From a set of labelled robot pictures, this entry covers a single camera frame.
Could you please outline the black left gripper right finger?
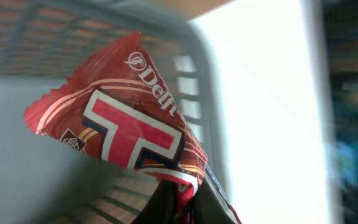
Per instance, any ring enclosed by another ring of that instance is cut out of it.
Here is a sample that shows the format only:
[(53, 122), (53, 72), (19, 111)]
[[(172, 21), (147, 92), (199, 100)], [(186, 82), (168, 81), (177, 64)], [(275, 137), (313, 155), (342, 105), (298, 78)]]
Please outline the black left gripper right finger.
[(206, 169), (203, 183), (195, 195), (193, 215), (197, 224), (238, 224), (220, 183)]

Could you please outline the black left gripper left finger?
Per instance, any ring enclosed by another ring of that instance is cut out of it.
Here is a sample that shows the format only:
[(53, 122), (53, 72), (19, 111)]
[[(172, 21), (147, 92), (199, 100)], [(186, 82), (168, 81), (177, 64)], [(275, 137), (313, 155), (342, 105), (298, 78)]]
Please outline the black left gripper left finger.
[(167, 180), (161, 181), (144, 209), (131, 224), (172, 224), (176, 201), (175, 184)]

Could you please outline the red Top chocolate bar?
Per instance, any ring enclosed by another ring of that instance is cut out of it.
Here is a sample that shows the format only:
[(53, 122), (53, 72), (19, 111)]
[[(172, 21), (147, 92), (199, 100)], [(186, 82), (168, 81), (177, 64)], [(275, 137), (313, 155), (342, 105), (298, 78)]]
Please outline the red Top chocolate bar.
[(137, 172), (94, 208), (96, 221), (131, 223), (163, 180), (175, 184), (173, 223), (195, 223), (208, 157), (133, 32), (82, 63), (24, 112), (35, 134)]

